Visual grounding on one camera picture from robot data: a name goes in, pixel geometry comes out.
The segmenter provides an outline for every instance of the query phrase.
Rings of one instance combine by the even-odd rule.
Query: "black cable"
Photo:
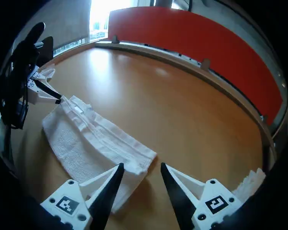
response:
[[[192,4],[193,4],[193,0],[189,0],[189,8],[188,8],[189,12],[191,12],[192,10]]]

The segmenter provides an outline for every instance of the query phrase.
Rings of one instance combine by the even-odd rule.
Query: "white towel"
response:
[[[244,178],[243,182],[232,192],[242,203],[245,203],[247,199],[254,195],[257,189],[265,179],[266,174],[258,168],[256,172],[250,171],[250,174]]]
[[[75,96],[62,97],[61,104],[44,118],[43,128],[53,152],[79,183],[124,163],[112,212],[126,202],[156,156]]]

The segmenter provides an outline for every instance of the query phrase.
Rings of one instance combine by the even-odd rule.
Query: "folded towel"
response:
[[[44,118],[43,129],[58,160],[79,183],[124,163],[112,212],[126,202],[156,156],[75,96],[62,97],[61,104]]]

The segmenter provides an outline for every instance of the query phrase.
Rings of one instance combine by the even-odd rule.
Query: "red panel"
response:
[[[146,43],[208,58],[210,68],[240,89],[271,124],[282,103],[270,71],[240,37],[222,25],[191,12],[163,7],[134,7],[110,13],[109,38]]]

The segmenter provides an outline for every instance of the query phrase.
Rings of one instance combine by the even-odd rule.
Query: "table surface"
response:
[[[204,81],[169,64],[123,51],[93,48],[55,67],[49,82],[154,150],[156,159],[106,229],[179,229],[163,179],[165,162],[200,181],[235,189],[262,165],[260,133],[249,116]],[[56,105],[29,105],[23,130],[12,131],[19,178],[42,202],[69,175],[53,154],[42,119]]]

